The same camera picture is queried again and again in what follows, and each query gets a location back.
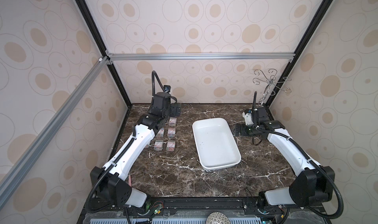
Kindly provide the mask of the paper clip box row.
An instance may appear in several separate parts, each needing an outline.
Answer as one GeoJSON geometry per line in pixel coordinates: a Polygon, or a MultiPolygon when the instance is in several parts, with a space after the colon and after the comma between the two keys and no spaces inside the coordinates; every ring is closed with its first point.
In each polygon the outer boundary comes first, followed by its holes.
{"type": "Polygon", "coordinates": [[[170,151],[170,152],[173,152],[175,150],[175,145],[176,145],[176,142],[174,140],[169,140],[166,143],[166,150],[170,151]]]}
{"type": "Polygon", "coordinates": [[[169,138],[173,138],[176,135],[176,129],[175,128],[168,128],[167,130],[167,136],[169,138]]]}

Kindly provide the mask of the paper clip box front row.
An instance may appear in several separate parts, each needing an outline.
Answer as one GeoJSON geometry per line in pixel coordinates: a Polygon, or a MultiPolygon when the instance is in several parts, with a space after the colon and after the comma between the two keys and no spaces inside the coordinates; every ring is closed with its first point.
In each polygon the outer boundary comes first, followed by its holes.
{"type": "Polygon", "coordinates": [[[170,151],[170,152],[173,152],[175,150],[175,145],[176,145],[176,142],[174,140],[169,140],[166,143],[166,150],[170,151]]]}

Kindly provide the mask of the white plastic storage tray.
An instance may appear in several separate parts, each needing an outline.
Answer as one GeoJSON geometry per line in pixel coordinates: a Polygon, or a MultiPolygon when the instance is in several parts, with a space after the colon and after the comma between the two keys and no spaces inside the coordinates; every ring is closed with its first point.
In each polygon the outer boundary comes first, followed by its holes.
{"type": "Polygon", "coordinates": [[[206,171],[230,168],[241,162],[241,154],[227,121],[211,118],[192,125],[201,166],[206,171]]]}

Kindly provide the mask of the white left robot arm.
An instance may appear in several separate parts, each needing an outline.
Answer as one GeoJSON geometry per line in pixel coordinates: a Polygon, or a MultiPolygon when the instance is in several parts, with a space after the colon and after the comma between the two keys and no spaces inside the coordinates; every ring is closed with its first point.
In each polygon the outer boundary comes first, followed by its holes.
{"type": "Polygon", "coordinates": [[[146,145],[165,126],[169,118],[181,114],[181,105],[168,92],[158,92],[153,95],[151,107],[143,114],[135,126],[132,134],[121,149],[102,168],[94,167],[90,173],[92,189],[87,197],[85,208],[89,213],[95,213],[102,208],[95,208],[91,200],[98,196],[108,203],[105,207],[134,206],[141,208],[146,205],[146,193],[132,188],[128,184],[128,176],[133,164],[146,145]]]}

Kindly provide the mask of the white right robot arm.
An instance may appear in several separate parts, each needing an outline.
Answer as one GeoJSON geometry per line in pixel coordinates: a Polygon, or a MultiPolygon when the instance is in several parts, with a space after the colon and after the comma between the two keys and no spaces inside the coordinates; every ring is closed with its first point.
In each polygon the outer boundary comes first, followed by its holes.
{"type": "Polygon", "coordinates": [[[273,120],[266,107],[254,106],[244,110],[242,116],[245,122],[236,125],[235,136],[267,139],[283,155],[296,176],[289,187],[262,192],[260,196],[266,204],[305,207],[332,199],[334,189],[319,169],[334,180],[333,169],[323,167],[296,145],[284,125],[273,120]]]}

